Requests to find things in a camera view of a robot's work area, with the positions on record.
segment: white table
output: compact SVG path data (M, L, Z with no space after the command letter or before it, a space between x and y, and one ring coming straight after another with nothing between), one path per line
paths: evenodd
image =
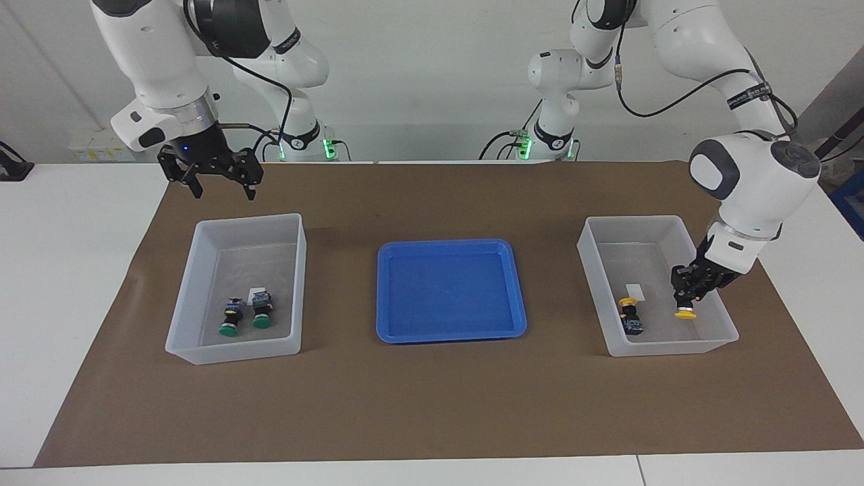
M165 186L156 165L42 165L0 185L0 467L33 464ZM817 191L762 262L864 430L864 244ZM4 470L0 483L857 486L864 451Z

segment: white wall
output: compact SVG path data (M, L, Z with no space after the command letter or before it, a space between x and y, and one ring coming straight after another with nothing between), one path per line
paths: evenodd
M88 1L0 0L0 6L8 4L86 109L106 125L133 93L102 42ZM476 158L491 135L521 126L538 99L527 81L528 60L569 46L572 10L570 0L292 0L291 5L303 34L332 66L329 82L309 93L320 118L351 143L355 159L380 160ZM800 112L864 44L861 0L724 0L721 5L777 93ZM3 44L6 30L0 32ZM30 104L41 108L24 124L42 133L60 137L57 125L92 125L69 93L39 85L50 77L28 66L29 54L0 49L0 88L16 97L7 109L3 96L0 137L32 150L46 144L10 128ZM627 31L623 58L625 95L639 109L664 105L693 86L659 66L646 29ZM222 121L276 124L266 104L239 85L223 61L199 64L223 95ZM723 99L710 90L651 120L627 115L611 87L576 95L584 159L682 158L701 139L735 128ZM240 145L251 138L234 134L231 140ZM56 138L50 145L65 142ZM43 158L62 160L55 150L46 150Z

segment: white plastic container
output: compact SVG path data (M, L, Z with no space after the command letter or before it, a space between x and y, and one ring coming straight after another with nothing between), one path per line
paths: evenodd
M697 319L674 317L671 269L696 257L681 218L588 218L578 247L610 355L691 355L738 341L738 330L717 292L696 303ZM618 302L629 297L628 284L640 285L645 294L645 301L636 305L645 327L639 336L626 335L621 325Z
M305 275L299 214L198 223L165 350L196 365L299 353ZM273 325L252 326L247 303L239 335L222 336L228 299L246 299L255 287L273 297Z

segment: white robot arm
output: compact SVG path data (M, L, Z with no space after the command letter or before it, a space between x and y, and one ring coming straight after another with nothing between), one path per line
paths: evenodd
M721 201L696 260L672 271L677 315L693 318L694 301L749 272L779 237L783 221L816 186L820 163L789 141L776 97L715 0L583 0L570 31L575 50L549 51L530 64L531 82L543 95L531 158L566 153L578 114L570 91L614 83L620 95L614 43L625 26L647 26L666 70L720 91L741 128L699 143L689 159L693 181Z
M204 76L195 65L196 35L212 55L237 58L241 66L287 88L320 86L329 66L302 38L284 0L92 0L102 36L136 99L111 119L133 150L167 143L159 162L170 181L200 197L197 174L218 174L244 186L250 199L264 171L251 149L232 152ZM290 94L235 67L238 78L261 93L283 120ZM292 90L283 151L289 160L334 158L308 98Z

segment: object with green base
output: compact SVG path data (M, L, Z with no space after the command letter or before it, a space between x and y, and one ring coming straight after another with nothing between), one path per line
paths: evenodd
M225 321L219 333L225 337L237 337L240 321L246 312L246 302L242 298L230 298L225 306Z
M255 311L255 320L252 325L258 329L268 329L273 322L270 313L273 311L273 297L266 290L256 291L252 295L252 310Z

